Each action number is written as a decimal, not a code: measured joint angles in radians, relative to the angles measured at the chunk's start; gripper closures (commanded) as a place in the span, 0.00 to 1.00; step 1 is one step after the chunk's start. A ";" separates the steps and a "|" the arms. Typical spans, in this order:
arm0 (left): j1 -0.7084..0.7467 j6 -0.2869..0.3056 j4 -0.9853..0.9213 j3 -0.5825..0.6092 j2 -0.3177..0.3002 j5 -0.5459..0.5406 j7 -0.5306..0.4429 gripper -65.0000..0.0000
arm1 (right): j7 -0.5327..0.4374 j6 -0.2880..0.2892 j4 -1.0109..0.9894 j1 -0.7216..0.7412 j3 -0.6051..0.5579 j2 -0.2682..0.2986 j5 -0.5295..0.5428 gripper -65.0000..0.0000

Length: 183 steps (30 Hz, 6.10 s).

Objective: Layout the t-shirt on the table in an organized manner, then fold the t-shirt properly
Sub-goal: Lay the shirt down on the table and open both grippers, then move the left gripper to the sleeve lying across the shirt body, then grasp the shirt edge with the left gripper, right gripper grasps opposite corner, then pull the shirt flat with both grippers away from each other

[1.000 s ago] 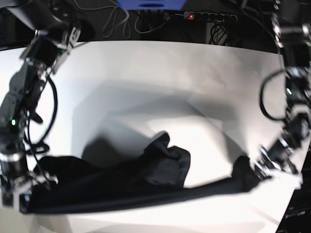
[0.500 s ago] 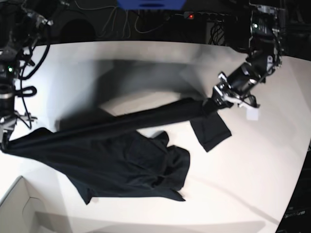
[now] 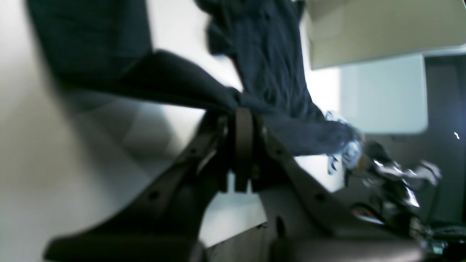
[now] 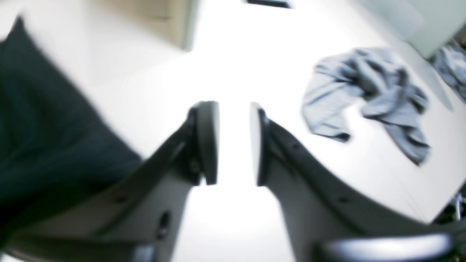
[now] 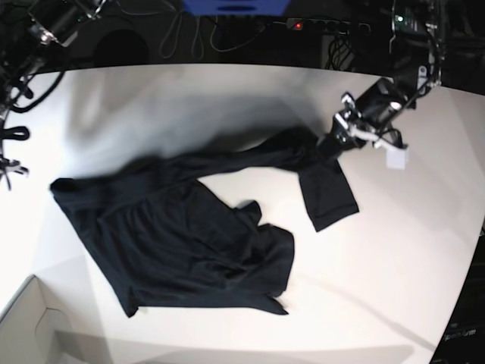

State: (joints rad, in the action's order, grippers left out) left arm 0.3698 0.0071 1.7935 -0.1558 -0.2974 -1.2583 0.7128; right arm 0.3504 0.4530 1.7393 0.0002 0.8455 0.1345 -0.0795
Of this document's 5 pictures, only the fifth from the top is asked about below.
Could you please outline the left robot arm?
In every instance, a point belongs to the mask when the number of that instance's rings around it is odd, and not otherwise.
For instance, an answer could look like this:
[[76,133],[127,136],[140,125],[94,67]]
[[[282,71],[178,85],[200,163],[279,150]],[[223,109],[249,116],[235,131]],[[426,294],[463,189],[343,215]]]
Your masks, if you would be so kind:
[[319,143],[331,159],[371,144],[386,152],[386,166],[403,170],[408,144],[393,122],[441,84],[446,3],[394,1],[390,9],[389,70],[359,97],[343,93],[330,132]]

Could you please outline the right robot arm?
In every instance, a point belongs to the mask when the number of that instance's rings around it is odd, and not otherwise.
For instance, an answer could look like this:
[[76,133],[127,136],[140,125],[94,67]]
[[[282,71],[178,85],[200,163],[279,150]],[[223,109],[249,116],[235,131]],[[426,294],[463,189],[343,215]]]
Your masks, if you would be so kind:
[[[34,1],[28,8],[29,22],[18,38],[1,49],[1,141],[25,141],[27,127],[7,128],[9,114],[25,114],[44,102],[58,87],[67,71],[67,47],[80,29],[98,20],[108,1]],[[63,58],[51,86],[35,98],[30,83],[56,56]]]

